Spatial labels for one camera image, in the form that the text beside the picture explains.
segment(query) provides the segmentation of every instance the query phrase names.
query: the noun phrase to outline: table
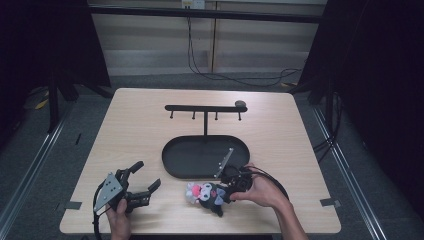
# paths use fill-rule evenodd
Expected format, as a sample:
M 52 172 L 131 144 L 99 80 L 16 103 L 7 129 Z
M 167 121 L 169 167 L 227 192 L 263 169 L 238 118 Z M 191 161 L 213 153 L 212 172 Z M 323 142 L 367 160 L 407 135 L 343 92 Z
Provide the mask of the table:
M 174 112 L 170 119 L 165 105 L 234 106 L 237 100 L 247 104 L 242 120 L 237 114 L 222 113 L 215 121 L 215 115 L 209 114 L 208 134 L 232 135 L 244 141 L 250 162 L 284 185 L 307 233 L 339 232 L 334 206 L 320 203 L 330 196 L 292 95 L 163 89 L 116 91 L 71 198 L 82 202 L 81 208 L 66 210 L 60 230 L 92 233 L 92 199 L 97 186 L 107 173 L 143 161 L 144 167 L 130 176 L 128 191 L 145 191 L 157 178 L 162 185 L 153 193 L 150 206 L 131 214 L 134 234 L 279 233 L 273 210 L 249 201 L 225 204 L 222 218 L 192 205 L 184 195 L 189 180 L 172 177 L 162 164 L 162 149 L 169 140 L 203 134 L 202 114 L 192 120 L 190 112 Z M 110 232 L 106 216 L 100 218 L 100 231 Z

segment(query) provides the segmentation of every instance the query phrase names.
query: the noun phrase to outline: small stuffed doll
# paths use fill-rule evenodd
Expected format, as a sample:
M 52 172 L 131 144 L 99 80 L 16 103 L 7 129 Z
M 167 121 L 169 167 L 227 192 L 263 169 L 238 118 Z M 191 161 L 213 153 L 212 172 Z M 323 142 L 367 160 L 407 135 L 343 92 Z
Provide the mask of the small stuffed doll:
M 200 203 L 202 207 L 210 209 L 222 217 L 221 205 L 224 203 L 225 187 L 214 183 L 195 184 L 190 182 L 186 188 L 186 198 L 192 204 Z

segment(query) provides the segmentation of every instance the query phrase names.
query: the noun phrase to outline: gray carpet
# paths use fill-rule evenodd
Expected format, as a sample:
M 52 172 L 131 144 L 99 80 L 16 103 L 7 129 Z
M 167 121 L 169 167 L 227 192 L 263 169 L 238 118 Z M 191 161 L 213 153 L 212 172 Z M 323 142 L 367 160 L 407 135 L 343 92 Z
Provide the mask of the gray carpet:
M 278 76 L 277 74 L 256 74 Z M 230 74 L 231 77 L 251 77 L 252 74 Z M 300 73 L 285 78 L 284 82 L 297 82 Z M 249 80 L 250 84 L 269 84 L 275 80 Z M 285 92 L 287 88 L 276 84 L 271 87 L 254 87 L 229 80 L 207 80 L 194 74 L 131 76 L 112 78 L 112 89 L 120 87 L 211 89 L 234 91 Z M 38 175 L 25 204 L 19 212 L 6 239 L 81 239 L 82 236 L 65 235 L 59 231 L 63 210 L 58 204 L 70 199 L 81 170 L 94 143 L 97 132 L 110 104 L 91 90 L 78 86 L 79 99 L 71 104 L 69 118 Z M 307 101 L 307 94 L 295 95 L 296 103 L 313 146 L 324 138 Z M 25 170 L 41 146 L 48 129 L 48 109 L 28 110 L 26 119 L 0 155 L 0 207 L 10 199 Z M 365 196 L 379 218 L 387 239 L 423 239 L 424 224 L 413 212 L 399 190 L 380 170 L 346 114 L 342 117 L 338 143 L 349 161 Z M 321 157 L 324 151 L 317 153 Z M 337 213 L 342 230 L 335 235 L 310 235 L 310 239 L 372 239 L 349 189 L 331 153 L 320 164 L 328 189 L 340 201 Z

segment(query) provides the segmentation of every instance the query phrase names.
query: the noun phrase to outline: forearm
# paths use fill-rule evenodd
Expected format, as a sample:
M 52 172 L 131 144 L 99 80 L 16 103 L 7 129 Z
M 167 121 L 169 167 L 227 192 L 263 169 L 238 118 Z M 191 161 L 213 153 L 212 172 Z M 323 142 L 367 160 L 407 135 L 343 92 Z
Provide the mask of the forearm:
M 280 201 L 273 209 L 277 215 L 284 240 L 308 239 L 294 212 L 293 205 L 289 201 Z

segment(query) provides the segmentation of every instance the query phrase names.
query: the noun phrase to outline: hand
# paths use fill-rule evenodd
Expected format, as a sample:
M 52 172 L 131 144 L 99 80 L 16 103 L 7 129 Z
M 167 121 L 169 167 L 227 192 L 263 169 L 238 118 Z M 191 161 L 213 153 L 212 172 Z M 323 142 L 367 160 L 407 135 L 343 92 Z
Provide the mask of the hand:
M 131 223 L 125 214 L 127 209 L 127 200 L 121 199 L 116 211 L 110 208 L 106 211 L 109 220 L 112 240 L 128 240 L 131 236 Z
M 231 200 L 250 200 L 262 207 L 276 207 L 280 204 L 290 204 L 280 189 L 271 180 L 264 176 L 253 174 L 252 187 L 247 192 L 235 192 L 231 194 Z

